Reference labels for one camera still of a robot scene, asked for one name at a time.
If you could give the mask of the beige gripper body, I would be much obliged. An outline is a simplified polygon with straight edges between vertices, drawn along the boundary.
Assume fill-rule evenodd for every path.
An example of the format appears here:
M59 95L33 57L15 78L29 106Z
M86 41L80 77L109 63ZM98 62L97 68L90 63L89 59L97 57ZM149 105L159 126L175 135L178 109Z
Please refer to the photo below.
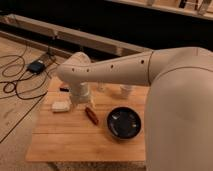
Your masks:
M69 86L70 100L74 106L91 101L91 91L88 83L79 83Z

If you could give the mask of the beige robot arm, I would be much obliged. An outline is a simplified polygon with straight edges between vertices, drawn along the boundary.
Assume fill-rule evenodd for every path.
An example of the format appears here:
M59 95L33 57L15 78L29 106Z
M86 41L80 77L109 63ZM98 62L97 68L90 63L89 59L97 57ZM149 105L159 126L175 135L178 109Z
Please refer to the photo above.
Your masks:
M89 96L90 82L147 86L147 171L213 171L213 51L161 49L95 63L77 52L57 75L75 103Z

